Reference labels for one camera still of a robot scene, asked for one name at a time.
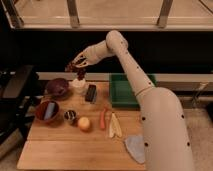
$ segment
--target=towel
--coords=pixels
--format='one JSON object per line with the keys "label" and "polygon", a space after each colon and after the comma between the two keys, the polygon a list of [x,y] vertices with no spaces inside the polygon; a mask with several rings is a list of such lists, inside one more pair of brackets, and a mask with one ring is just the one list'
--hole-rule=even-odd
{"label": "towel", "polygon": [[145,162],[144,140],[142,135],[130,135],[125,140],[126,149],[138,163]]}

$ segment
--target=green tray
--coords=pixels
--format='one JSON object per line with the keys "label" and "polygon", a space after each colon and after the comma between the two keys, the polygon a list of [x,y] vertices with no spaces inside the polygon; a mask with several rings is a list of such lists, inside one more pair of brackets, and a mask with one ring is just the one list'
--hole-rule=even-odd
{"label": "green tray", "polygon": [[[148,74],[148,77],[154,84],[156,84],[153,74]],[[110,74],[109,83],[110,102],[112,104],[112,107],[139,108],[139,104],[125,74]]]}

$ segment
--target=dark background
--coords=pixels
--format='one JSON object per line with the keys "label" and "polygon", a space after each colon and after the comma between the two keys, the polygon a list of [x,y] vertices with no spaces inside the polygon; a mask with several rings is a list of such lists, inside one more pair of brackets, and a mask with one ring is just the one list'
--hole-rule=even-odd
{"label": "dark background", "polygon": [[[11,30],[0,6],[0,67],[32,64],[36,71],[62,72],[88,45],[105,39],[104,31]],[[129,51],[149,73],[211,73],[213,31],[122,32]],[[117,58],[88,67],[88,72],[122,72]]]}

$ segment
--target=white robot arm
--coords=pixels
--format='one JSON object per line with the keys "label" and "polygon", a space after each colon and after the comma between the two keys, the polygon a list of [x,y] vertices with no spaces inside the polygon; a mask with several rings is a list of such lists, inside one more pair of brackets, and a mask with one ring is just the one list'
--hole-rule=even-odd
{"label": "white robot arm", "polygon": [[120,32],[110,31],[106,40],[87,47],[73,62],[80,68],[114,55],[118,57],[141,108],[147,170],[194,171],[179,99],[172,91],[153,85],[128,52],[128,43]]}

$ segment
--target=small cup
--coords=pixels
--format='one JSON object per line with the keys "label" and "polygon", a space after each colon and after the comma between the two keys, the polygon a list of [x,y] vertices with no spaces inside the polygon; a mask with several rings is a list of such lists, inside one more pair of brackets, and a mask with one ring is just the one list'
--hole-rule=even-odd
{"label": "small cup", "polygon": [[76,112],[74,110],[68,110],[64,113],[64,118],[70,125],[74,125],[77,121]]}

